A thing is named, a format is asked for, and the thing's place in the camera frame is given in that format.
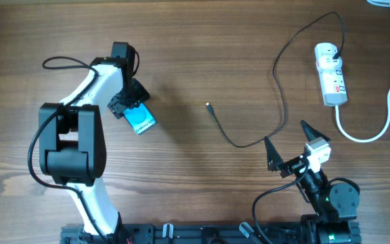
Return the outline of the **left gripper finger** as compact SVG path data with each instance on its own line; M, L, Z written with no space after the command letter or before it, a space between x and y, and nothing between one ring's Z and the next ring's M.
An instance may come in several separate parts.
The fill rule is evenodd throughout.
M133 103L134 107L139 107L146 100L150 99L150 94L147 92L145 87L135 78L132 79L133 88L134 88L134 98L135 102Z
M127 109L127 106L121 104L119 100L111 100L108 104L108 108L116 119L121 119L124 116L123 111Z

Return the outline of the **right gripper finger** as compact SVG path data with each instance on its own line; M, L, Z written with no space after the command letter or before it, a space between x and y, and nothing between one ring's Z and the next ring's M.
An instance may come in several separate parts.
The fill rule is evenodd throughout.
M284 161L267 136L264 137L264 142L267 153L267 169L269 171L278 171Z
M301 120L300 121L301 127L303 129L303 132L307 138L308 141L315 140L317 138L323 138L325 141L330 142L330 138L328 136L325 136L320 131L314 129L310 124L308 124L306 121Z

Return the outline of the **teal Galaxy smartphone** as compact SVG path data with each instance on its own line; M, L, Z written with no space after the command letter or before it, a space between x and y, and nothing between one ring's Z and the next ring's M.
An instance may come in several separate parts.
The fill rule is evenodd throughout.
M137 135L143 134L156 125L156 119L144 103L124 110L123 115Z

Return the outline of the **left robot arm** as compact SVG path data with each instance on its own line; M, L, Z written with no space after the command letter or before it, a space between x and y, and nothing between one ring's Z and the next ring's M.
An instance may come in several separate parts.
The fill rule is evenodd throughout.
M135 48L114 42L108 57L90 64L77 61L75 68L89 71L85 80L69 96L39 109L39 129L31 144L39 145L39 166L54 183L35 180L69 192L83 219L79 240L86 243L131 242L102 177L107 157L102 114L110 110L124 118L137 135L156 124L144 104L150 94L134 77L138 66Z

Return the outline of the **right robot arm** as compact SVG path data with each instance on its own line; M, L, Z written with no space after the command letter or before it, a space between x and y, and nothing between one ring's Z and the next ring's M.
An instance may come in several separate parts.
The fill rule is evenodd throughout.
M282 178L294 176L290 186L296 186L314 214L301 216L298 222L268 224L263 234L271 243L361 243L357 208L359 186L347 178L329 180L322 164L330 158L330 138L304 120L301 127L307 138L303 152L284 161L265 137L267 169L278 171Z

